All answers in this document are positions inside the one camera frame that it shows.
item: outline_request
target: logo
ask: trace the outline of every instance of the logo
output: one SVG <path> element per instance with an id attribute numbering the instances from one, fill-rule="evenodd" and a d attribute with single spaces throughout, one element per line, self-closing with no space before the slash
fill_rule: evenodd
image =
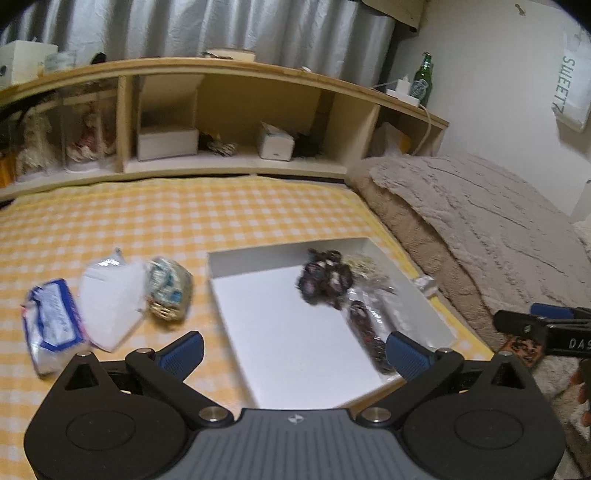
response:
<path id="1" fill-rule="evenodd" d="M 296 413 L 291 417 L 287 417 L 287 420 L 289 420 L 290 423 L 292 423 L 293 425 L 297 425 L 298 423 L 302 423 L 305 420 L 305 418 L 302 417 L 299 413 Z"/>
<path id="2" fill-rule="evenodd" d="M 576 338 L 571 338 L 569 342 L 569 350 L 591 350 L 591 340 L 585 343 L 585 340 L 577 340 Z"/>
<path id="3" fill-rule="evenodd" d="M 427 94 L 427 89 L 429 88 L 429 82 L 425 79 L 415 80 L 413 85 L 410 87 L 410 92 L 408 93 L 411 97 L 418 98 L 419 100 L 423 100 L 425 95 Z"/>

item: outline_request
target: gray curtain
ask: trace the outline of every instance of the gray curtain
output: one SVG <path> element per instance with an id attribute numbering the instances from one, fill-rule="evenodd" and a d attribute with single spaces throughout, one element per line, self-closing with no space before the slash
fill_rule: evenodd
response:
<path id="1" fill-rule="evenodd" d="M 395 21 L 356 0 L 38 0 L 0 36 L 88 60 L 192 57 L 245 48 L 258 61 L 374 85 Z"/>

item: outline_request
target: human hand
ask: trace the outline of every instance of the human hand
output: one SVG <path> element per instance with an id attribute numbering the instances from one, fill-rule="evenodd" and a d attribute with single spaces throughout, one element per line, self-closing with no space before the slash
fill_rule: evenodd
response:
<path id="1" fill-rule="evenodd" d="M 583 383 L 583 375 L 581 373 L 581 369 L 579 368 L 574 375 L 571 377 L 570 382 L 573 385 L 581 385 L 581 388 L 579 390 L 579 396 L 578 396 L 578 401 L 580 404 L 583 404 L 587 401 L 587 389 L 585 387 L 585 384 Z M 583 426 L 585 427 L 591 427 L 591 413 L 589 413 L 588 411 L 585 412 L 585 414 L 583 415 Z"/>

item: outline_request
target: green glass bottle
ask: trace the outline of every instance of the green glass bottle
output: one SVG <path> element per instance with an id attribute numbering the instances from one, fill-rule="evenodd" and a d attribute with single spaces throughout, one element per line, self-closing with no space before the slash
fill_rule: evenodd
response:
<path id="1" fill-rule="evenodd" d="M 423 58 L 421 67 L 414 75 L 414 81 L 410 87 L 410 96 L 418 98 L 421 105 L 427 106 L 431 90 L 433 89 L 433 81 L 431 79 L 431 75 L 433 74 L 433 61 L 430 53 L 425 52 L 423 55 L 425 55 L 425 58 Z"/>

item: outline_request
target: orange pattern cloth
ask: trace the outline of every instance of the orange pattern cloth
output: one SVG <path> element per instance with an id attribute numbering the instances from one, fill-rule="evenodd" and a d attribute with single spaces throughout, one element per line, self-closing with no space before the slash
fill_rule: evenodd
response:
<path id="1" fill-rule="evenodd" d="M 207 285 L 206 253 L 219 249 L 365 236 L 409 277 L 418 272 L 406 253 L 357 195 L 346 189 L 260 177 L 155 179 L 70 187 L 17 199 L 0 211 L 0 478 L 34 477 L 22 448 L 28 422 L 55 377 L 37 378 L 24 341 L 20 305 L 30 288 L 65 278 L 74 295 L 85 266 L 120 247 L 128 261 L 163 255 L 194 276 L 190 317 L 163 326 L 153 319 L 114 353 L 159 349 L 199 330 L 205 359 L 186 383 L 228 406 L 248 406 Z M 458 338 L 467 358 L 488 359 L 489 349 L 437 299 L 433 307 Z"/>

